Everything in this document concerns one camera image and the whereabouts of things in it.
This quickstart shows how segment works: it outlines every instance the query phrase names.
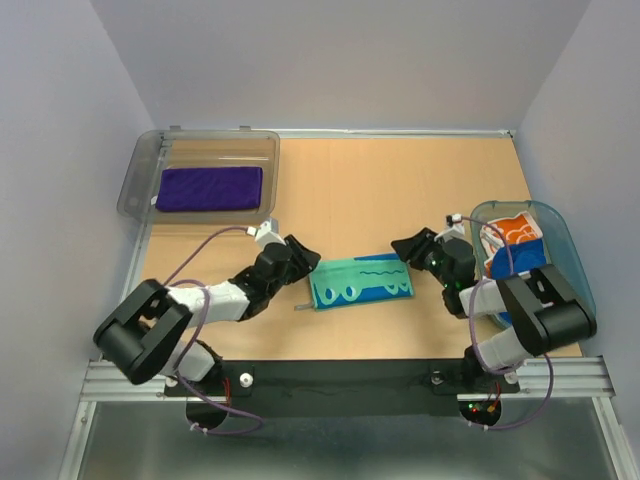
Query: orange and white cloth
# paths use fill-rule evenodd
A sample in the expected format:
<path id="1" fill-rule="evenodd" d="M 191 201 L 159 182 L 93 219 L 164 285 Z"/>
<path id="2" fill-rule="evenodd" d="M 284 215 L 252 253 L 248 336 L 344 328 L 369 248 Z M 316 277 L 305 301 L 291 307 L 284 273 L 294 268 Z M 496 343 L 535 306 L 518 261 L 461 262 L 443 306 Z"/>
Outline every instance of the orange and white cloth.
<path id="1" fill-rule="evenodd" d="M 542 230 L 527 211 L 520 212 L 515 217 L 498 218 L 488 223 L 502 232 L 509 245 L 518 245 L 542 238 Z M 480 229 L 480 241 L 488 257 L 484 262 L 485 271 L 490 276 L 493 257 L 504 245 L 500 236 L 489 227 Z"/>

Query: screw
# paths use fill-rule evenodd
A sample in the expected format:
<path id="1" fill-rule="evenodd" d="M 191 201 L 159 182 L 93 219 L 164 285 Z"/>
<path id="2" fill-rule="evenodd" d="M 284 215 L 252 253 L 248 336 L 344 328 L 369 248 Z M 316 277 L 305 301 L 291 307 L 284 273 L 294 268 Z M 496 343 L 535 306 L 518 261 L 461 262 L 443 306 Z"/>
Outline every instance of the screw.
<path id="1" fill-rule="evenodd" d="M 431 383 L 436 386 L 444 383 L 444 377 L 439 371 L 436 370 L 431 374 Z"/>

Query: metal frame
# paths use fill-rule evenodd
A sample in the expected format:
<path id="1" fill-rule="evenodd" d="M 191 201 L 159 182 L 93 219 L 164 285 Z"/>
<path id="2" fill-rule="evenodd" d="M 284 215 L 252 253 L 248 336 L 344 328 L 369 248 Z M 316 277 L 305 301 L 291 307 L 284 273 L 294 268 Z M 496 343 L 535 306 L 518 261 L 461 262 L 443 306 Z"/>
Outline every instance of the metal frame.
<path id="1" fill-rule="evenodd" d="M 282 138 L 513 137 L 513 132 L 510 130 L 270 130 L 276 131 Z M 171 130 L 165 133 L 170 139 Z M 151 236 L 150 220 L 147 217 L 140 224 L 121 300 L 128 295 L 140 278 Z M 615 396 L 615 392 L 604 360 L 599 357 L 554 358 L 552 363 L 556 380 L 552 396 L 554 398 L 592 398 L 616 475 L 620 480 L 639 480 L 640 476 L 626 435 L 613 410 L 611 397 Z M 521 391 L 516 394 L 504 394 L 503 398 L 531 399 L 545 396 L 549 381 L 546 361 L 542 359 L 529 360 L 518 370 L 518 377 Z M 133 386 L 112 363 L 106 361 L 90 362 L 80 393 L 78 409 L 63 458 L 59 480 L 79 478 L 98 402 L 184 402 L 184 398 L 166 397 L 164 386 L 165 379 L 160 376 L 144 385 Z M 458 399 L 466 401 L 484 397 L 484 395 L 459 395 Z M 223 401 L 224 398 L 213 397 L 212 400 Z"/>

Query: wall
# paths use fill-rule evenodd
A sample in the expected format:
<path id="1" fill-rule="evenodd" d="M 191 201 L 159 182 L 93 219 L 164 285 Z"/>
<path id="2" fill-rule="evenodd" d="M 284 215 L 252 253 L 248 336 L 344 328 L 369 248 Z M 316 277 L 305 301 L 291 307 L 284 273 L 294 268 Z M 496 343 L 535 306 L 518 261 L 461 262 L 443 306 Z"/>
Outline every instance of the wall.
<path id="1" fill-rule="evenodd" d="M 516 148 L 532 195 L 566 218 L 598 309 L 615 407 L 640 458 L 640 3 L 594 0 L 529 108 Z"/>
<path id="2" fill-rule="evenodd" d="M 161 127 L 514 128 L 588 0 L 92 0 Z"/>
<path id="3" fill-rule="evenodd" d="M 152 123 L 87 0 L 5 2 L 0 64 L 0 478 L 57 478 L 130 258 L 116 199 Z"/>

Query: gray floor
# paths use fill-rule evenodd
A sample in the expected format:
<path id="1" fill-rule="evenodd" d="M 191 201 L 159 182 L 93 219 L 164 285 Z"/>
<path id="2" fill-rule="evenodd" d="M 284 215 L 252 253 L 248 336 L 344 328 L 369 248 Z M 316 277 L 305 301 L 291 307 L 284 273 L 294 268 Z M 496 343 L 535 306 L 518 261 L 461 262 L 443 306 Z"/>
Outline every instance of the gray floor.
<path id="1" fill-rule="evenodd" d="M 503 420 L 539 400 L 505 402 Z M 589 399 L 554 400 L 532 424 L 482 432 L 460 418 L 274 419 L 244 438 L 189 432 L 184 404 L 102 404 L 83 478 L 303 480 L 615 479 Z"/>

